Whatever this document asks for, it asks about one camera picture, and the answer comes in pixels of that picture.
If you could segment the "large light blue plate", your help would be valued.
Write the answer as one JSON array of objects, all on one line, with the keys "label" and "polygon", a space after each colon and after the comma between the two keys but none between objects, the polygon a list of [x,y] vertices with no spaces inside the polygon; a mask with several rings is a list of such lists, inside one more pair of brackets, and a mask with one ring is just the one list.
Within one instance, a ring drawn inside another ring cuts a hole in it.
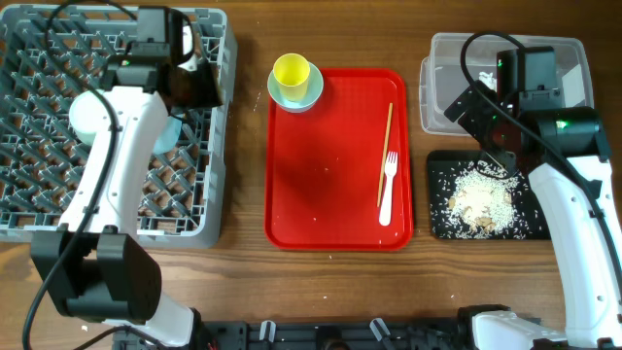
[{"label": "large light blue plate", "polygon": [[160,155],[170,152],[177,144],[183,122],[175,116],[169,116],[153,147],[153,154]]}]

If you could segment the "green bowl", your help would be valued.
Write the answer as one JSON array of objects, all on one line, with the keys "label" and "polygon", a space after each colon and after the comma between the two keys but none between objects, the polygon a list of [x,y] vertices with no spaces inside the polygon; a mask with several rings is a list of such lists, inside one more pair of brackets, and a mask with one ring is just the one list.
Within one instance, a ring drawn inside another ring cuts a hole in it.
[{"label": "green bowl", "polygon": [[97,133],[108,128],[109,114],[93,92],[85,91],[71,104],[69,123],[78,139],[92,146]]}]

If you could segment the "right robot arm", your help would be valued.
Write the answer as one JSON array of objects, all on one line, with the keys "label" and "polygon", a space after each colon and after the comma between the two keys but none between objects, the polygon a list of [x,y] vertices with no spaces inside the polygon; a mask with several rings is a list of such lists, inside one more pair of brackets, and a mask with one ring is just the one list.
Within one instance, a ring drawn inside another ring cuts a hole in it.
[{"label": "right robot arm", "polygon": [[478,349],[618,349],[621,346],[621,226],[611,195],[611,150],[598,112],[559,108],[548,90],[536,103],[499,102],[476,81],[445,117],[462,126],[503,170],[520,171],[539,203],[560,271],[562,335],[498,311],[470,319]]}]

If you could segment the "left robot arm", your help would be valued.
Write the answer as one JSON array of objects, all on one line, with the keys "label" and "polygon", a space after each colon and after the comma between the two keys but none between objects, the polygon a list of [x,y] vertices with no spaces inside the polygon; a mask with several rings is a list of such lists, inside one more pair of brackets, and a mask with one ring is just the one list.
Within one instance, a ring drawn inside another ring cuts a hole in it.
[{"label": "left robot arm", "polygon": [[200,313],[162,290],[160,267],[138,242],[137,216],[153,148],[172,110],[222,103],[214,65],[140,55],[112,57],[98,87],[74,101],[91,150],[57,229],[33,235],[30,257],[43,284],[24,322],[24,348],[44,295],[64,317],[109,324],[160,349],[216,348]]}]

